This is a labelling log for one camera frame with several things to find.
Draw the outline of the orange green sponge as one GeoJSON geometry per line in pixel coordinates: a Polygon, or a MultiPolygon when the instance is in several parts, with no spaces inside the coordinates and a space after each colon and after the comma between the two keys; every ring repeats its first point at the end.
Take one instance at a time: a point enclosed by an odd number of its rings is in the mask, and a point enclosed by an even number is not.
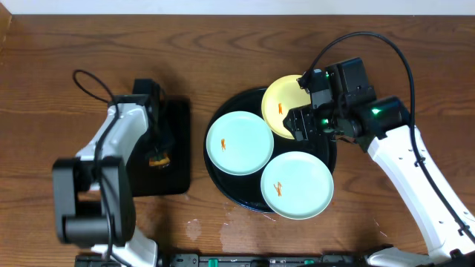
{"type": "Polygon", "coordinates": [[[150,167],[165,168],[169,166],[171,160],[166,152],[152,156],[148,160],[150,167]]]}

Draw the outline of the yellow plate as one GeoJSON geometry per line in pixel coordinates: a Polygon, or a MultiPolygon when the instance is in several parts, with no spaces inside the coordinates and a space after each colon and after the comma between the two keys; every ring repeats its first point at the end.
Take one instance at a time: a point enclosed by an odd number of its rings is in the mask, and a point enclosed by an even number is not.
{"type": "Polygon", "coordinates": [[[301,76],[288,75],[275,80],[266,89],[261,102],[264,121],[274,134],[285,139],[294,139],[283,123],[289,110],[311,103],[310,95],[300,88],[298,78],[301,76]]]}

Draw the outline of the mint plate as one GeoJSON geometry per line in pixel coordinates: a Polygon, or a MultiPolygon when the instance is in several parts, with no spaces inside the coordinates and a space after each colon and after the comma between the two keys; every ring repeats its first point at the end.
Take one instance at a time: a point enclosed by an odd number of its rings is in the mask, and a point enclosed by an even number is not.
{"type": "Polygon", "coordinates": [[[291,151],[272,159],[261,176],[266,204],[282,217],[306,220],[320,214],[333,198],[334,182],[329,168],[312,154],[291,151]],[[279,197],[274,184],[282,184],[279,197]]]}
{"type": "Polygon", "coordinates": [[[274,137],[258,115],[233,111],[212,123],[206,135],[205,149],[219,170],[246,176],[268,163],[274,150],[274,137]]]}

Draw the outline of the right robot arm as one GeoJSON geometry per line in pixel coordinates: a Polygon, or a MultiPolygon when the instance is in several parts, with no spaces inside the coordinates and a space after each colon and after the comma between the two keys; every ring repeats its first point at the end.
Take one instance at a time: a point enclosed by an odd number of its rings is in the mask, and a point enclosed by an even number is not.
{"type": "Polygon", "coordinates": [[[368,266],[474,265],[474,216],[437,168],[399,98],[338,99],[292,108],[283,125],[298,141],[315,133],[354,138],[396,187],[422,233],[427,254],[383,248],[365,256],[368,266]]]}

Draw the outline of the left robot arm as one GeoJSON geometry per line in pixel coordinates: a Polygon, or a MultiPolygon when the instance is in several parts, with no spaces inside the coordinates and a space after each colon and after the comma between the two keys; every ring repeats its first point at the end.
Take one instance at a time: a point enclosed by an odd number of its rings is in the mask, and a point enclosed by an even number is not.
{"type": "Polygon", "coordinates": [[[74,158],[52,167],[56,235],[89,247],[102,264],[158,266],[158,244],[136,226],[126,163],[143,137],[155,137],[160,97],[116,96],[94,138],[74,158]]]}

